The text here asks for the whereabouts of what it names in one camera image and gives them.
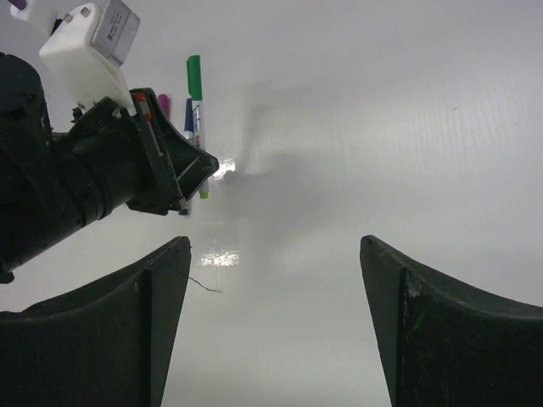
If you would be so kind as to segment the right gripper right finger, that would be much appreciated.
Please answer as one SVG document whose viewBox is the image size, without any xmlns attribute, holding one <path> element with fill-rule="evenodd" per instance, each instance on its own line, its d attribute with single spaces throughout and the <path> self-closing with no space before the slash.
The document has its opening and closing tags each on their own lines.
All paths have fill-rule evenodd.
<svg viewBox="0 0 543 407">
<path fill-rule="evenodd" d="M 421 264 L 375 236 L 361 273 L 393 406 L 540 406 L 542 309 Z"/>
</svg>

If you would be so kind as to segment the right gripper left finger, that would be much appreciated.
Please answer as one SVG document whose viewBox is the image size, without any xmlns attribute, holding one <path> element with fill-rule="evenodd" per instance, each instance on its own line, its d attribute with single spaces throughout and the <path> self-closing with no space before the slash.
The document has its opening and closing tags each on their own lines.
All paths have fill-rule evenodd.
<svg viewBox="0 0 543 407">
<path fill-rule="evenodd" d="M 159 406 L 188 285 L 176 237 L 139 261 L 1 314 L 4 406 Z"/>
</svg>

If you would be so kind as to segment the green pen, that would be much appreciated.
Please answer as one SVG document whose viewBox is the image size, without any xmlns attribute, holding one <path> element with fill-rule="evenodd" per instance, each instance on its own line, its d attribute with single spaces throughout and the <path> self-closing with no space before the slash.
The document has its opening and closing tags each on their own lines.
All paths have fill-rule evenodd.
<svg viewBox="0 0 543 407">
<path fill-rule="evenodd" d="M 202 101 L 194 101 L 194 100 L 192 100 L 192 105 L 193 105 L 193 123 L 194 123 L 193 144 L 197 148 L 204 151 L 205 150 L 205 140 L 204 140 L 204 105 L 203 105 L 203 100 Z"/>
</svg>

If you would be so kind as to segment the blue pen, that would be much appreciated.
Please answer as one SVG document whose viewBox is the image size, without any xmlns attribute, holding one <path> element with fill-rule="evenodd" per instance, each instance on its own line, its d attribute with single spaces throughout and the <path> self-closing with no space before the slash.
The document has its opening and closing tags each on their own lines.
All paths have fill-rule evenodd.
<svg viewBox="0 0 543 407">
<path fill-rule="evenodd" d="M 184 131 L 183 135 L 185 138 L 193 144 L 193 132 L 194 132 L 194 124 L 193 124 L 193 106 L 192 106 L 192 99 L 188 98 L 186 100 L 186 109 L 185 109 L 185 121 L 184 121 Z M 190 215 L 190 209 L 191 209 L 191 202 L 187 202 L 187 207 L 181 211 L 181 215 L 189 216 Z"/>
</svg>

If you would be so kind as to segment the purple pen cap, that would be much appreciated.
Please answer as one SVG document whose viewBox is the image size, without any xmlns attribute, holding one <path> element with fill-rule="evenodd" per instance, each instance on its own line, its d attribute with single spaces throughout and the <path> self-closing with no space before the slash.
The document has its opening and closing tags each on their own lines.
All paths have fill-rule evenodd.
<svg viewBox="0 0 543 407">
<path fill-rule="evenodd" d="M 158 95 L 158 101 L 160 104 L 160 107 L 166 117 L 166 119 L 171 119 L 171 98 L 168 94 L 159 94 Z"/>
</svg>

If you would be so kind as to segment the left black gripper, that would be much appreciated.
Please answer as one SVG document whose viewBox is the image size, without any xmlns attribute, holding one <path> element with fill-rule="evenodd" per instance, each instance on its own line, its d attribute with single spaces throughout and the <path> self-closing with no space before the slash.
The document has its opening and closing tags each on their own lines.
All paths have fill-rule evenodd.
<svg viewBox="0 0 543 407">
<path fill-rule="evenodd" d="M 150 88 L 130 90 L 136 113 L 111 98 L 74 111 L 70 141 L 100 192 L 102 216 L 127 204 L 152 215 L 184 213 L 219 169 L 218 159 L 189 141 L 165 116 Z"/>
</svg>

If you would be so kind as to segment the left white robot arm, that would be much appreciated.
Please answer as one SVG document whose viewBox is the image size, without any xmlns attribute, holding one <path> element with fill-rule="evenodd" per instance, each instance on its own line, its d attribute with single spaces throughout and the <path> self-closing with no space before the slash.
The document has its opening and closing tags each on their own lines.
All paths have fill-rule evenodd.
<svg viewBox="0 0 543 407">
<path fill-rule="evenodd" d="M 74 109 L 67 132 L 52 129 L 41 77 L 1 57 L 1 281 L 80 229 L 126 205 L 178 211 L 219 168 L 165 117 L 149 88 L 131 92 L 137 112 L 112 98 Z"/>
</svg>

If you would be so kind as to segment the blue pen cap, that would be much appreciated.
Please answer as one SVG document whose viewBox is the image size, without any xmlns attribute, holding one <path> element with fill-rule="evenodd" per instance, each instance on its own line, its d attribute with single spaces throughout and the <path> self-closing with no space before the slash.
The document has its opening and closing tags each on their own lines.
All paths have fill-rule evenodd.
<svg viewBox="0 0 543 407">
<path fill-rule="evenodd" d="M 191 134 L 194 133 L 193 105 L 192 105 L 192 99 L 191 98 L 186 99 L 184 131 L 186 133 L 191 133 Z"/>
</svg>

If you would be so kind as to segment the green pen cap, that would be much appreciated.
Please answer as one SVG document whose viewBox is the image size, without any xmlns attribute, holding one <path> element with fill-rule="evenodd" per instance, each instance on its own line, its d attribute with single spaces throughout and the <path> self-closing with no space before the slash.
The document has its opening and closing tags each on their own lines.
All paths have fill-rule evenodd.
<svg viewBox="0 0 543 407">
<path fill-rule="evenodd" d="M 186 62 L 188 92 L 194 101 L 203 100 L 203 87 L 201 78 L 201 60 L 199 55 L 191 55 Z"/>
</svg>

